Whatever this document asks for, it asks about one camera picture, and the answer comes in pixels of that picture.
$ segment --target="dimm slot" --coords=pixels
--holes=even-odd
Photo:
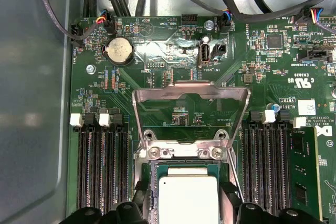
[[[86,204],[87,142],[86,132],[78,132],[77,209]]]
[[[256,130],[256,150],[257,150],[257,166],[258,166],[258,203],[262,207],[265,207],[264,199],[264,164],[263,164],[263,148],[262,148],[262,139],[263,131],[262,129]]]
[[[94,171],[95,171],[95,191],[94,191],[94,207],[100,208],[100,185],[101,185],[101,137],[100,132],[95,132],[95,144],[96,144],[96,156],[94,160]]]
[[[256,193],[257,188],[257,161],[256,161],[256,149],[255,149],[255,130],[249,130],[249,141],[248,141],[248,151],[249,151],[249,165],[250,165],[250,195],[252,202],[258,203],[258,197]]]
[[[288,155],[288,146],[289,146],[289,136],[288,130],[281,129],[281,143],[282,143],[282,155],[283,155],[283,171],[284,171],[284,180],[283,180],[283,188],[285,189],[285,198],[284,204],[285,208],[291,207],[291,190],[290,190],[290,175],[288,165],[290,163],[289,155]]]
[[[268,137],[269,137],[269,150],[270,150],[270,179],[271,179],[271,213],[273,215],[276,215],[278,212],[278,180],[277,180],[277,173],[276,173],[276,150],[275,150],[275,131],[273,129],[265,129],[268,131]]]
[[[95,204],[95,188],[96,188],[96,135],[94,132],[90,133],[90,165],[89,165],[89,195],[90,195],[90,207],[94,207]]]
[[[128,201],[128,135],[126,132],[118,133],[119,159],[118,159],[118,202]]]
[[[278,210],[284,209],[285,188],[283,181],[283,152],[282,152],[282,138],[281,131],[275,130],[275,158],[276,158],[276,176],[277,176],[277,197],[278,197]]]
[[[262,131],[263,139],[263,159],[262,163],[264,165],[263,177],[264,177],[264,208],[266,211],[270,212],[271,208],[271,180],[270,180],[270,150],[269,150],[269,140],[268,131]]]
[[[114,187],[115,187],[115,148],[114,133],[105,133],[105,164],[104,164],[104,213],[111,210],[114,205]]]
[[[242,141],[242,161],[243,161],[243,192],[246,202],[251,202],[250,179],[249,179],[249,151],[248,151],[248,129],[244,129]]]

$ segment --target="black connector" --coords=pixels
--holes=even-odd
[[[197,14],[182,14],[181,25],[182,26],[193,26],[197,25]]]
[[[219,22],[219,29],[221,33],[228,33],[231,29],[231,21],[228,19],[226,14],[221,16],[221,20]]]
[[[312,22],[310,9],[303,9],[293,17],[294,24],[303,24]]]
[[[223,56],[226,53],[226,44],[216,44],[212,50],[212,58]]]
[[[332,50],[335,49],[334,45],[324,45],[314,47],[312,50],[304,50],[301,54],[298,54],[297,61],[326,61],[328,63],[332,63]]]
[[[83,28],[78,26],[77,24],[71,24],[71,34],[76,36],[83,35]],[[82,40],[74,40],[70,39],[70,43],[77,48],[83,48],[83,41]]]
[[[104,29],[108,34],[116,34],[116,25],[115,20],[112,14],[108,13],[106,10],[106,21],[104,21]]]

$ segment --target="mounting hole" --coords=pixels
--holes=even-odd
[[[152,133],[146,133],[145,137],[146,137],[147,139],[151,139],[151,138],[152,138]]]
[[[94,215],[95,213],[94,213],[94,211],[92,210],[92,209],[89,209],[89,210],[87,210],[86,212],[85,212],[85,215]]]
[[[123,209],[131,209],[132,206],[131,206],[131,205],[124,205],[122,208],[123,208]]]
[[[226,137],[224,132],[220,132],[218,136],[219,136],[219,138],[225,138]]]

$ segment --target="sticker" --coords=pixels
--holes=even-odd
[[[316,115],[315,100],[298,100],[299,115]]]
[[[323,135],[323,136],[332,136],[332,126],[326,125],[323,127],[315,126],[317,131],[317,136]]]

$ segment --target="capacitor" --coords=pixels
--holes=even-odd
[[[134,58],[134,49],[131,43],[122,37],[112,39],[107,46],[103,47],[103,53],[113,64],[124,66]]]
[[[278,113],[281,109],[280,105],[274,103],[268,103],[266,105],[267,110],[273,110],[275,113]]]
[[[331,91],[331,95],[332,95],[332,97],[334,97],[336,99],[336,89],[333,89]]]

